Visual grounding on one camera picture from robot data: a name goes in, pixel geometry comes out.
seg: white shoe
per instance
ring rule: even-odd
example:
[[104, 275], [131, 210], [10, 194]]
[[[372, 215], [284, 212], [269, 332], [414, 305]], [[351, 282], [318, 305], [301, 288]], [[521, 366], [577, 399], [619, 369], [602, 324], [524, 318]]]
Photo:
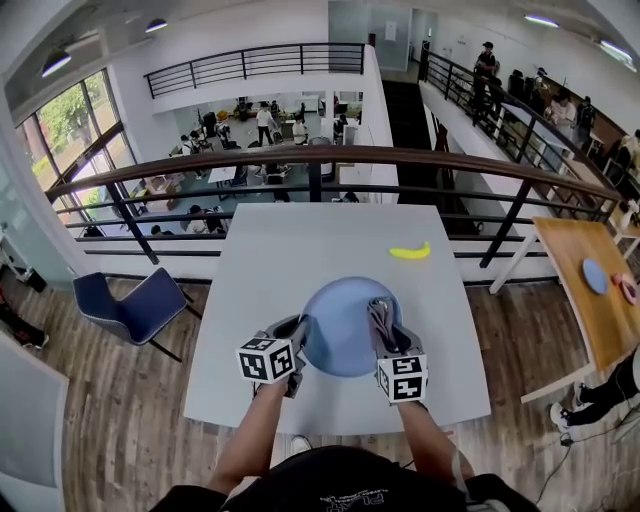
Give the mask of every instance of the white shoe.
[[574, 411], [591, 403], [591, 402], [583, 402], [582, 400], [580, 400], [580, 397], [582, 396], [582, 392], [585, 389], [589, 389], [589, 388], [584, 382], [573, 383], [573, 410]]
[[306, 437], [296, 436], [291, 440], [291, 455], [308, 452], [311, 450], [311, 443]]
[[561, 433], [569, 432], [569, 411], [563, 408], [558, 402], [551, 406], [549, 416]]

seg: tree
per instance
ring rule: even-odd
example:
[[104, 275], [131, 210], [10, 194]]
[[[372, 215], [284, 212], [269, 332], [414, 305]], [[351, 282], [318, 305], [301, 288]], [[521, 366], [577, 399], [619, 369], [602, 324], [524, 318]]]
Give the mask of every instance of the tree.
[[[97, 73], [85, 80], [87, 92], [92, 102], [100, 97], [102, 75]], [[46, 125], [50, 143], [56, 146], [67, 135], [80, 133], [85, 146], [91, 144], [91, 122], [84, 101], [82, 87], [76, 84], [51, 100], [40, 110], [39, 117]]]

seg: large window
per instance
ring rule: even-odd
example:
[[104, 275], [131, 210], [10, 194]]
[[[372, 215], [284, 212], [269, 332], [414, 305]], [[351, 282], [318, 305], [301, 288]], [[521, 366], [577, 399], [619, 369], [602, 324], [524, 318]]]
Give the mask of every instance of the large window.
[[[56, 96], [16, 128], [42, 190], [136, 163], [105, 70]], [[119, 185], [123, 195], [124, 186]], [[106, 187], [63, 196], [55, 210], [111, 201]], [[113, 218], [111, 208], [59, 214], [65, 223]]]

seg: chair leg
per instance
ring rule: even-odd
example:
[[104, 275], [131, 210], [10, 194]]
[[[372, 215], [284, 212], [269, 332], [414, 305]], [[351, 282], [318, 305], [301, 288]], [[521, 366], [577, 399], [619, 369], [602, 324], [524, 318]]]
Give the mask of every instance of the chair leg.
[[182, 288], [180, 288], [180, 291], [182, 292], [182, 295], [184, 295], [184, 298], [187, 299], [189, 302], [191, 302], [193, 304], [193, 299], [191, 297], [189, 297], [187, 292], [185, 292]]
[[154, 339], [150, 339], [149, 340], [149, 345], [151, 345], [152, 347], [157, 348], [160, 352], [162, 352], [163, 354], [168, 355], [171, 359], [173, 359], [174, 361], [178, 361], [179, 363], [182, 363], [182, 359], [180, 359], [177, 355], [175, 355], [173, 352], [168, 351], [166, 348], [164, 348], [162, 345], [158, 345], [156, 343], [156, 341]]
[[189, 313], [191, 313], [192, 315], [194, 315], [195, 317], [197, 317], [200, 320], [202, 320], [202, 315], [200, 313], [198, 313], [195, 309], [193, 309], [191, 306], [189, 306], [189, 304], [187, 304], [187, 311]]

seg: blue chair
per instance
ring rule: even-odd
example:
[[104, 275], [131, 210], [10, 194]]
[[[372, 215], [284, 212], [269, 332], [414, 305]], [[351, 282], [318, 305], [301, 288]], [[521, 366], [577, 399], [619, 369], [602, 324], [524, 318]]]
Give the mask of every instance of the blue chair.
[[74, 280], [73, 290], [86, 318], [132, 345], [149, 343], [179, 363], [182, 359], [158, 345], [153, 337], [183, 309], [202, 320], [202, 315], [187, 304], [193, 299], [164, 268], [156, 270], [122, 300], [113, 298], [107, 279], [100, 272]]

